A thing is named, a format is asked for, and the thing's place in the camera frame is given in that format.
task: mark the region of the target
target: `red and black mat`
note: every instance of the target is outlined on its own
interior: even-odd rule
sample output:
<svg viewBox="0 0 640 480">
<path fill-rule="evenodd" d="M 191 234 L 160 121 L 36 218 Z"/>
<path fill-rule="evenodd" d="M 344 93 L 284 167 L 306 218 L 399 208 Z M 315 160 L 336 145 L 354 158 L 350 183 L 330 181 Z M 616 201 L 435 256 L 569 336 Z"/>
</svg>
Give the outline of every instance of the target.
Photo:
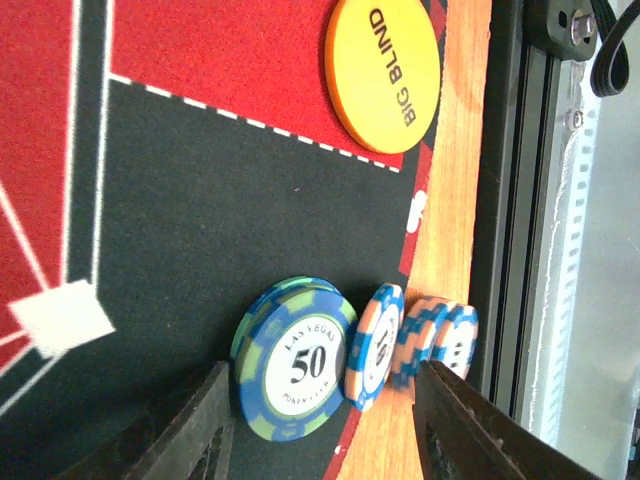
<svg viewBox="0 0 640 480">
<path fill-rule="evenodd" d="M 363 149 L 324 87 L 333 0 L 215 3 L 5 2 L 0 464 L 11 478 L 60 471 L 148 398 L 226 359 L 245 309 L 283 278 L 326 278 L 357 310 L 381 283 L 406 285 L 437 117 L 404 155 Z M 425 3 L 444 58 L 446 5 Z M 115 332 L 44 358 L 6 305 L 81 279 Z M 322 477 L 348 413 L 291 444 L 238 422 L 230 478 Z"/>
</svg>

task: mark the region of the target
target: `black cord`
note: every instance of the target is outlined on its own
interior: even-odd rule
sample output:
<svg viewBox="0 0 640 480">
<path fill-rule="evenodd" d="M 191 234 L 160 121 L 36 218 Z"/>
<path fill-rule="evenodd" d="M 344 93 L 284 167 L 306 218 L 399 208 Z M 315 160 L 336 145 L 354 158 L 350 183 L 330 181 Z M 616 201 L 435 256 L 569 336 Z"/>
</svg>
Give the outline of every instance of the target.
<svg viewBox="0 0 640 480">
<path fill-rule="evenodd" d="M 598 97 L 617 95 L 629 82 L 629 57 L 622 38 L 640 15 L 640 0 L 634 0 L 617 21 L 607 0 L 591 0 L 591 6 L 602 39 L 591 71 L 591 88 Z"/>
</svg>

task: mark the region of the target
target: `yellow disc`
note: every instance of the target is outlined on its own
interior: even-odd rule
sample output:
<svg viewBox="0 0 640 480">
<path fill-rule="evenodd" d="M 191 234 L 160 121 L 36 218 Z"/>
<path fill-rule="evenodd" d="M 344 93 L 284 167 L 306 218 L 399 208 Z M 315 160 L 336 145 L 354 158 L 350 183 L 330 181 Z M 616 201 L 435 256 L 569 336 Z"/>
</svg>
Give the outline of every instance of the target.
<svg viewBox="0 0 640 480">
<path fill-rule="evenodd" d="M 340 0 L 327 31 L 325 70 L 340 121 L 364 147 L 405 152 L 429 128 L 440 58 L 420 0 Z"/>
</svg>

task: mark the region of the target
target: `glass panel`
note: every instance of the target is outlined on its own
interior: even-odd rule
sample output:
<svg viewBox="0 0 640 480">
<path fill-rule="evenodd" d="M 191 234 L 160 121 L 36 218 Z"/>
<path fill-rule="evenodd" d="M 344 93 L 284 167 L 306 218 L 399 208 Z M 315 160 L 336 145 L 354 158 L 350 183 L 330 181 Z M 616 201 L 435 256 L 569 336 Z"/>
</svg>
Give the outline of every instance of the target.
<svg viewBox="0 0 640 480">
<path fill-rule="evenodd" d="M 607 479 L 625 478 L 640 392 L 640 24 L 625 43 L 617 97 L 593 95 L 592 62 L 562 66 L 519 418 Z"/>
</svg>

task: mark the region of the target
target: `wooden table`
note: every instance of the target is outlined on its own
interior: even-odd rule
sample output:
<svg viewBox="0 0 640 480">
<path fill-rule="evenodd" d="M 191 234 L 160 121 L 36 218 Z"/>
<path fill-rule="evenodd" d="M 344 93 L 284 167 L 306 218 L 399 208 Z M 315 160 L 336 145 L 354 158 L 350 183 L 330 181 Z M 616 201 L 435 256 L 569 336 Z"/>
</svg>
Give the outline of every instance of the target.
<svg viewBox="0 0 640 480">
<path fill-rule="evenodd" d="M 491 0 L 449 5 L 440 124 L 409 303 L 427 293 L 468 298 L 490 18 Z M 422 478 L 411 405 L 383 392 L 362 415 L 339 479 Z"/>
</svg>

